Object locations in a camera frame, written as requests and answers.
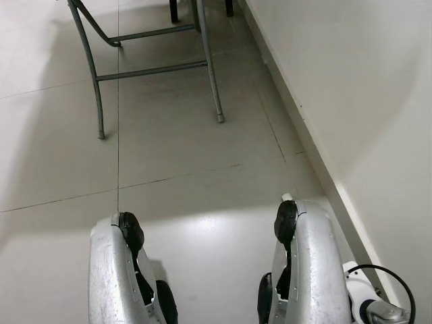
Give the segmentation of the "grey metal table crossbar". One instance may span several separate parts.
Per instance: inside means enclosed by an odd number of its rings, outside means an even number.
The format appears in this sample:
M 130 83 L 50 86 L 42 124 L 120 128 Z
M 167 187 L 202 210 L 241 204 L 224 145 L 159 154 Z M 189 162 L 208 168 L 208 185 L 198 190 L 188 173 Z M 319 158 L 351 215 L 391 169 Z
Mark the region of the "grey metal table crossbar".
M 111 37 L 106 40 L 106 43 L 114 47 L 120 47 L 121 41 L 130 41 L 134 39 L 142 39 L 146 37 L 152 37 L 155 35 L 179 33 L 187 30 L 196 30 L 194 24 L 187 24 L 182 26 L 173 26 L 171 28 L 164 28 L 163 30 L 152 30 L 148 32 L 140 32 L 136 34 L 118 35 L 117 37 Z
M 127 73 L 94 75 L 94 80 L 97 82 L 101 82 L 101 81 L 106 81 L 106 80 L 117 80 L 117 78 L 132 78 L 132 77 L 146 76 L 146 75 L 152 75 L 152 74 L 170 73 L 170 72 L 179 71 L 182 69 L 206 67 L 207 65 L 208 64 L 206 61 L 195 61 L 195 62 L 191 62 L 191 63 L 182 63 L 182 64 L 178 64 L 178 65 L 170 65 L 169 67 L 156 67 L 156 68 L 142 69 L 142 70 L 127 72 Z

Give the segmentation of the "grey curved table brace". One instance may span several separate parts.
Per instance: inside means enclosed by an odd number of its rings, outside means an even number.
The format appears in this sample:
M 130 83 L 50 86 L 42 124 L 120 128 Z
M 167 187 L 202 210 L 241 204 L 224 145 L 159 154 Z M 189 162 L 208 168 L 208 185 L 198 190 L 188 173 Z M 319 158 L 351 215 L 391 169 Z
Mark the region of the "grey curved table brace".
M 84 39 L 84 37 L 86 36 L 86 32 L 83 31 L 83 22 L 81 21 L 81 16 L 84 16 L 84 19 L 89 22 L 90 27 L 93 28 L 93 30 L 100 36 L 103 41 L 105 41 L 105 43 L 112 47 L 121 47 L 120 40 L 108 37 L 108 35 L 105 34 L 105 31 L 99 26 L 99 23 L 92 16 L 86 6 L 84 6 L 81 0 L 67 0 L 67 4 L 69 5 L 69 8 L 72 12 L 75 24 L 78 27 L 78 34 L 80 34 L 82 39 Z

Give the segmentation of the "silver left robot leg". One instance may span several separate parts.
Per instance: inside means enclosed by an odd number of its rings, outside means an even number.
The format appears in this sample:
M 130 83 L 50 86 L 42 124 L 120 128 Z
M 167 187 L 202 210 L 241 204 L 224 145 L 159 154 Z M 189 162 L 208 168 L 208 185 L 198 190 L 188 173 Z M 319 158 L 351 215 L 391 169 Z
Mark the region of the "silver left robot leg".
M 90 231 L 90 324 L 178 324 L 169 284 L 155 277 L 133 213 L 99 220 Z

